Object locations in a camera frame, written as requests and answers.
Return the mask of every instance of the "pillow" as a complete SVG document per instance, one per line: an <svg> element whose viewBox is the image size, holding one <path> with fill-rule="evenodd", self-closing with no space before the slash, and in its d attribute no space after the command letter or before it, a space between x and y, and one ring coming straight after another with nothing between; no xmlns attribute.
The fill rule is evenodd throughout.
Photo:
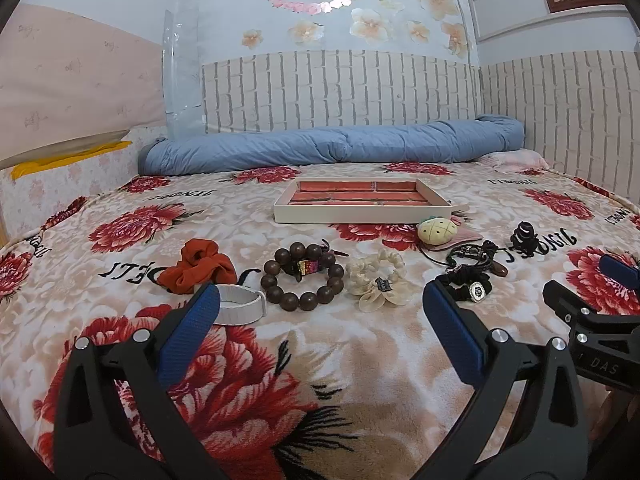
<svg viewBox="0 0 640 480"><path fill-rule="evenodd" d="M542 155L533 150L525 149L514 152L487 153L478 158L477 162L482 166L489 166L503 173L529 170L531 168L549 169L549 165Z"/></svg>

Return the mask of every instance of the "floral bedsheet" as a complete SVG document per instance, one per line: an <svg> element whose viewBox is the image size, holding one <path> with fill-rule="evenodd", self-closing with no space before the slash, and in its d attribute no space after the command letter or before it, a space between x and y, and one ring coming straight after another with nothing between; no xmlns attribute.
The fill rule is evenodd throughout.
<svg viewBox="0 0 640 480"><path fill-rule="evenodd" d="M251 326L214 326L170 395L234 480L410 478L472 393L422 312L420 291L442 267L416 250L412 225L273 221L273 203L298 175L385 173L423 178L464 210L457 222L502 247L520 221L534 225L543 242L535 257L512 253L508 262L498 253L508 275L492 278L493 291L482 303L465 304L488 327L538 344L566 336L566 326L542 300L551 279L601 312L640 313L634 295L598 272L604 251L638 260L638 209L550 171L504 174L473 163L334 164L139 177L113 192L79 198L0 254L0 399L27 441L51 466L56 398L75 338L121 341L140 327L155 327L186 302L188 296L167 292L156 277L175 265L187 240L215 240L240 273L262 267L294 241L324 238L354 257L383 246L401 251L415 286L411 302L365 314L345 291L312 312L270 305ZM257 287L258 280L253 273L247 285ZM301 294L322 284L315 275L300 284L292 279L284 289ZM604 389L581 384L593 414ZM136 437L157 458L127 384L119 388ZM485 454L499 448L520 394L514 389Z"/></svg>

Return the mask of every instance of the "wall corner trim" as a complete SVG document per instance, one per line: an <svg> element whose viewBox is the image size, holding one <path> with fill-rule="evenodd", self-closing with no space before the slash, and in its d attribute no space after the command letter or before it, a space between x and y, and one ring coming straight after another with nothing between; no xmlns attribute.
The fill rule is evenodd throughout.
<svg viewBox="0 0 640 480"><path fill-rule="evenodd" d="M595 15L628 16L629 18L631 18L629 11L624 5L605 5L605 6L594 6L594 7L582 7L580 9L561 10L560 12L553 12L553 13L547 14L546 16L540 16L539 18L532 18L531 20L527 20L526 22L516 23L515 25L511 25L510 27L501 28L499 30L496 30L495 32L490 32L489 34L478 36L476 38L476 43L482 43L484 41L494 40L495 38L506 36L508 34L513 34L514 32L523 30L525 28L535 27L537 25L546 25L547 23L552 23L552 22L559 22L567 18L572 18L574 16L582 16L587 18L587 17L593 17Z"/></svg>

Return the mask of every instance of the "cream scrunchie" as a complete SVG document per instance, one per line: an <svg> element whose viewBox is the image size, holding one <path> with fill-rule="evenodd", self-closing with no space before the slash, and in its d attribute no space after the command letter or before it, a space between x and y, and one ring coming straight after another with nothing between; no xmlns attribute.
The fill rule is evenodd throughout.
<svg viewBox="0 0 640 480"><path fill-rule="evenodd" d="M380 263L385 260L394 266L388 278L370 278L368 274L380 270ZM398 251L380 249L378 254L348 263L346 270L347 291L361 296L358 307L363 312L374 312L381 308L385 301L389 301L392 306L404 305L412 296L411 286L404 278L404 261Z"/></svg>

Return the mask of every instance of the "red flower print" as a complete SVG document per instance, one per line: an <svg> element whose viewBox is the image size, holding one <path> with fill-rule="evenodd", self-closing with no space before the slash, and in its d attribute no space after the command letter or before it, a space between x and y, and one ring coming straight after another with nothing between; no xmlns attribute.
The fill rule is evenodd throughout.
<svg viewBox="0 0 640 480"><path fill-rule="evenodd" d="M593 247L570 251L569 259L577 270L567 273L567 281L577 289L578 296L601 314L640 315L640 303L635 292L605 276L598 269L603 254L603 251ZM628 253L612 256L627 265L638 265Z"/></svg>
<svg viewBox="0 0 640 480"><path fill-rule="evenodd" d="M133 213L124 213L113 222L97 227L89 235L89 240L95 242L91 250L94 253L119 253L142 240L148 242L157 231L165 231L181 219L201 212L187 213L184 204L139 207Z"/></svg>
<svg viewBox="0 0 640 480"><path fill-rule="evenodd" d="M171 310L169 305L144 308L133 319L127 317L96 319L82 331L82 335L98 344L123 341L139 328L154 329ZM52 429L60 384L66 369L71 341L65 344L65 355L47 395L34 403L35 413L44 420L36 451L52 468ZM286 342L280 345L281 358L276 359L255 339L252 328L214 325L191 362L184 379L169 389L176 408L191 431L218 465L233 480L282 480L281 466L289 437L300 425L314 426L310 416L322 416L316 396L310 388L303 388L290 373L284 371L288 356ZM129 423L145 454L161 460L146 425L141 421L131 390L126 383L118 385ZM330 409L330 417L313 431L345 426L343 418ZM350 438L324 434L332 442L336 438ZM301 469L300 461L296 462Z"/></svg>
<svg viewBox="0 0 640 480"><path fill-rule="evenodd" d="M76 198L69 206L52 217L50 217L44 225L41 227L43 230L51 229L54 225L58 225L63 220L66 220L70 216L75 215L78 211L82 209L82 206L86 204L87 198L85 196L79 196Z"/></svg>
<svg viewBox="0 0 640 480"><path fill-rule="evenodd" d="M148 189L168 186L169 184L171 184L171 180L164 176L135 176L120 189L129 193L142 193Z"/></svg>
<svg viewBox="0 0 640 480"><path fill-rule="evenodd" d="M516 171L516 173L521 175L539 176L542 175L543 170L540 170L539 168L529 168L528 170Z"/></svg>
<svg viewBox="0 0 640 480"><path fill-rule="evenodd" d="M298 170L289 166L277 166L276 168L257 168L255 170L241 171L231 176L236 184L244 184L249 180L257 180L261 184L273 184L274 182L284 182L299 175Z"/></svg>
<svg viewBox="0 0 640 480"><path fill-rule="evenodd" d="M451 175L455 171L448 170L437 164L424 164L422 162L393 162L383 166L387 171L400 171L402 173L429 173L432 175Z"/></svg>
<svg viewBox="0 0 640 480"><path fill-rule="evenodd" d="M595 184L592 184L591 182L587 182L586 180L581 179L579 176L574 176L574 180L578 183L581 184L582 186L584 186L587 189L591 189L592 191L595 191L596 193L602 195L602 196L606 196L609 197L609 191L607 191L606 189L602 189L599 186L596 186Z"/></svg>
<svg viewBox="0 0 640 480"><path fill-rule="evenodd" d="M31 253L7 253L0 258L0 301L9 301L18 291L31 267Z"/></svg>
<svg viewBox="0 0 640 480"><path fill-rule="evenodd" d="M589 220L593 214L583 202L568 195L561 195L552 191L536 191L525 189L524 194L536 202L546 205L552 211L562 216L575 216L579 220Z"/></svg>
<svg viewBox="0 0 640 480"><path fill-rule="evenodd" d="M417 250L418 233L413 224L334 224L344 240L375 240L398 251Z"/></svg>

